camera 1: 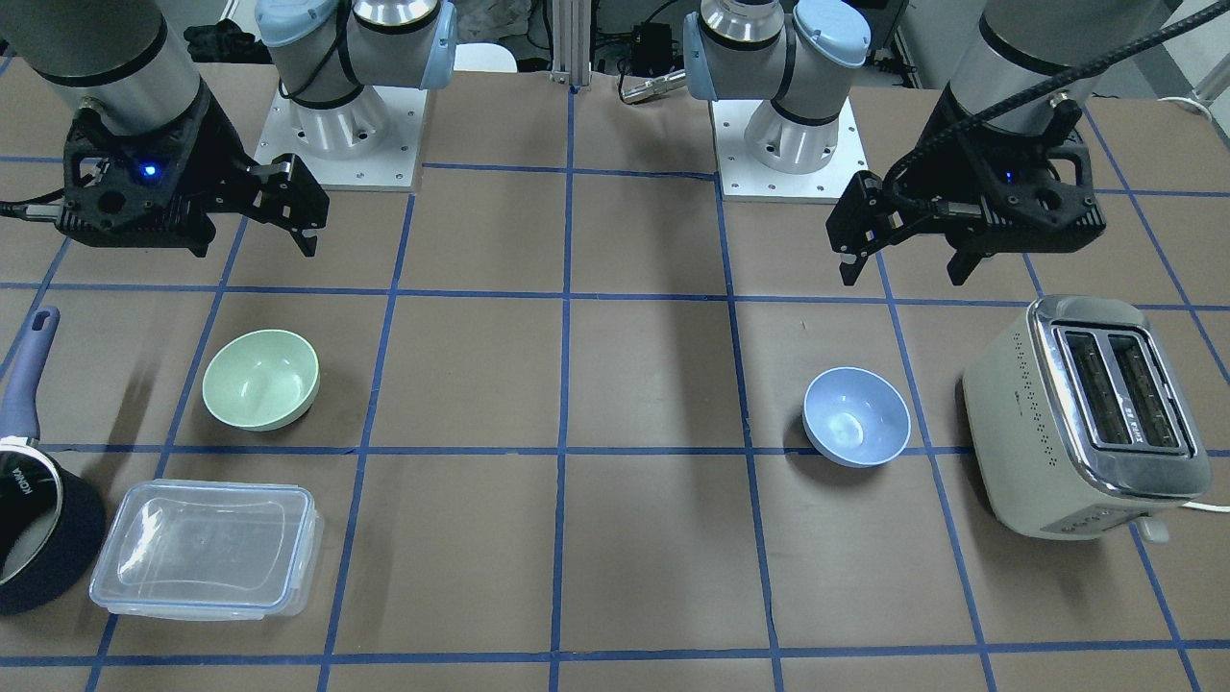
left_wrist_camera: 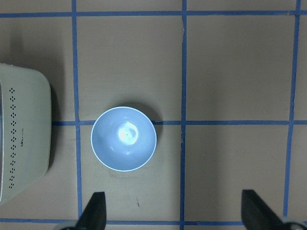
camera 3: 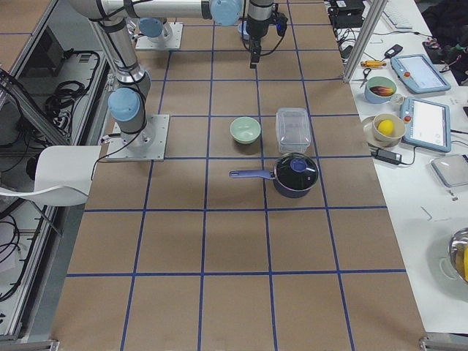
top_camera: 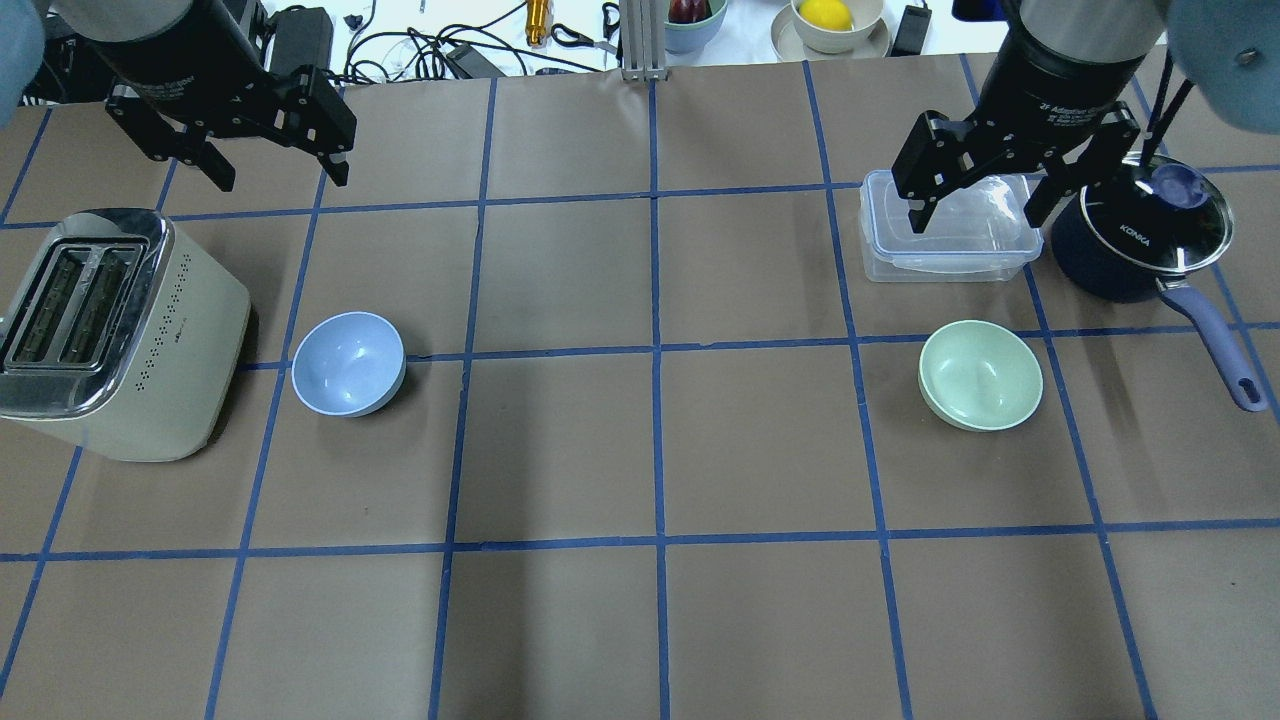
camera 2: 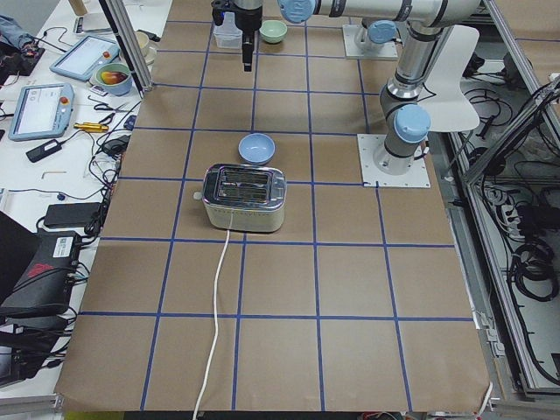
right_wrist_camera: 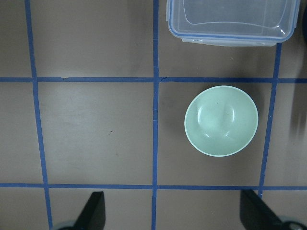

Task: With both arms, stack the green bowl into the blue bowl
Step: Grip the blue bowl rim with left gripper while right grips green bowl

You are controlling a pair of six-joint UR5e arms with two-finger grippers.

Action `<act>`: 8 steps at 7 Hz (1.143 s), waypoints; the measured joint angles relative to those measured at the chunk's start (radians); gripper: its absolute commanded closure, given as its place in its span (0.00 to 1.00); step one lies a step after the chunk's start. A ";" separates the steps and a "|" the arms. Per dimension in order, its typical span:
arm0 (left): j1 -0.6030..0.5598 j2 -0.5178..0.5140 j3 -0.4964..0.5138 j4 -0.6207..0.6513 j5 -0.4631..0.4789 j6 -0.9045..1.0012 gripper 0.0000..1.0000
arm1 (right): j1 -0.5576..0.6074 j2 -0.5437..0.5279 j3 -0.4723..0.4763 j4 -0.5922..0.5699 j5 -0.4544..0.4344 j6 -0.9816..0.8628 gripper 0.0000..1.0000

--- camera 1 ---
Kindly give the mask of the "robot arm by toaster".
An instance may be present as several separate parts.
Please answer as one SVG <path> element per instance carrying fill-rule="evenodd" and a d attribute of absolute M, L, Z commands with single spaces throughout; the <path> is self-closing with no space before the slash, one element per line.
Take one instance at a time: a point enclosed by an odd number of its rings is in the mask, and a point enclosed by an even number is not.
<path fill-rule="evenodd" d="M 1228 12 L 1165 26 L 1154 1 L 989 1 L 922 134 L 883 175 L 852 172 L 827 218 L 855 284 L 871 256 L 919 234 L 953 250 L 964 284 L 1000 253 L 1073 253 L 1105 231 L 1076 132 L 1098 77 L 1130 57 Z M 844 1 L 702 1 L 681 28 L 692 97 L 752 100 L 747 144 L 763 163 L 804 175 L 827 163 L 852 74 L 871 49 L 863 14 Z"/>

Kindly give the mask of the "robot arm by green bowl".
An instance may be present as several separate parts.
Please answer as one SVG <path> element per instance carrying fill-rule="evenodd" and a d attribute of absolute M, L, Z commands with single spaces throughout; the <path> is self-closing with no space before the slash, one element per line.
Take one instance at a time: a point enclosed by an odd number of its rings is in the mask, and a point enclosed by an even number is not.
<path fill-rule="evenodd" d="M 448 1 L 260 1 L 260 43 L 312 157 L 359 152 L 385 127 L 378 87 L 439 90 L 458 43 Z M 212 215 L 289 232 L 305 256 L 328 197 L 299 152 L 245 152 L 192 45 L 153 1 L 5 1 L 2 39 L 75 114 L 62 189 L 4 202 L 91 248 L 182 248 L 205 256 Z"/>

